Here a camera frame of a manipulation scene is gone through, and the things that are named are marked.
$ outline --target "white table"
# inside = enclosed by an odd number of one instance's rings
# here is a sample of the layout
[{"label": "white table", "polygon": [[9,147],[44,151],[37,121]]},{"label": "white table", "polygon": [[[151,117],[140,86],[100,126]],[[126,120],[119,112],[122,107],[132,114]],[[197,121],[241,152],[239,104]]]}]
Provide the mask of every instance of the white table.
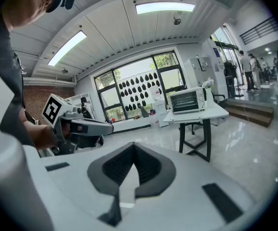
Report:
[{"label": "white table", "polygon": [[[163,119],[164,122],[173,122],[180,123],[180,139],[179,139],[179,152],[183,153],[183,145],[186,144],[191,147],[193,150],[188,152],[187,155],[197,154],[207,162],[211,159],[211,147],[212,147],[212,135],[211,135],[211,121],[212,118],[220,118],[228,116],[229,113],[218,104],[214,103],[213,107],[207,107],[205,110],[196,111],[196,112],[188,112],[188,113],[180,113],[173,114],[170,111],[167,116]],[[204,129],[204,140],[201,141],[197,145],[192,145],[185,141],[185,124],[198,124],[201,125],[200,122],[203,123]],[[196,151],[202,144],[207,142],[207,153],[206,156]]]}]

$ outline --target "railing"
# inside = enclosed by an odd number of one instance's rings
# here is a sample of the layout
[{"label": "railing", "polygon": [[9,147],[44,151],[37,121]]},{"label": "railing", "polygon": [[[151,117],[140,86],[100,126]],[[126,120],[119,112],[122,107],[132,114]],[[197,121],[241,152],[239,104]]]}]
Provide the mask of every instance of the railing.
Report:
[{"label": "railing", "polygon": [[247,32],[240,35],[245,44],[248,44],[256,39],[259,39],[267,34],[278,30],[278,23],[274,17],[261,22]]}]

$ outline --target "white floor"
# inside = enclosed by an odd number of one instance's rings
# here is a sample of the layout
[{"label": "white floor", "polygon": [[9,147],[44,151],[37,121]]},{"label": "white floor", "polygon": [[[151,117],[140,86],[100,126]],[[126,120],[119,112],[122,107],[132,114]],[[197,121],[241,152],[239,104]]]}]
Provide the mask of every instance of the white floor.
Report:
[{"label": "white floor", "polygon": [[[178,124],[172,124],[163,128],[142,128],[105,136],[103,147],[119,148],[127,142],[136,141],[178,151],[178,127]],[[203,139],[203,128],[195,126],[195,135],[191,135],[191,126],[188,126],[185,139],[192,144],[200,142]],[[224,122],[220,122],[219,126],[212,126],[210,164],[237,181],[258,201],[278,185],[278,145],[274,144],[274,139],[278,139],[277,120],[273,120],[269,128],[264,128],[229,116]],[[184,152],[188,151],[190,148],[184,145]],[[206,144],[202,145],[199,151],[205,154]],[[131,181],[130,185],[135,189],[138,186],[138,177],[135,171],[131,172],[125,181]],[[129,193],[130,185],[126,185],[126,192]],[[127,199],[127,203],[134,203],[129,196],[122,197],[121,202],[123,199]]]}]

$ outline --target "stairs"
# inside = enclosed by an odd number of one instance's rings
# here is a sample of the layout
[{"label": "stairs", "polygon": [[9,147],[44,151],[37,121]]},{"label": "stairs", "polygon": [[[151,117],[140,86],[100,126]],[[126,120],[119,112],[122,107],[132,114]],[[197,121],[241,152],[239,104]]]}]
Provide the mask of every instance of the stairs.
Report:
[{"label": "stairs", "polygon": [[235,116],[244,120],[248,120],[261,125],[269,127],[269,124],[274,118],[274,109],[248,103],[240,103],[227,101],[225,108],[230,116]]}]

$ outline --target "toaster oven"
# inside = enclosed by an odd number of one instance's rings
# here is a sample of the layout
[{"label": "toaster oven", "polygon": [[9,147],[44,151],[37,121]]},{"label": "toaster oven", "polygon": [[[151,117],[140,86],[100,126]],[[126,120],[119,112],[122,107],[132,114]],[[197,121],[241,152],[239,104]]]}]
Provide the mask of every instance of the toaster oven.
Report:
[{"label": "toaster oven", "polygon": [[168,95],[169,106],[174,114],[205,109],[205,98],[202,87],[177,91]]}]

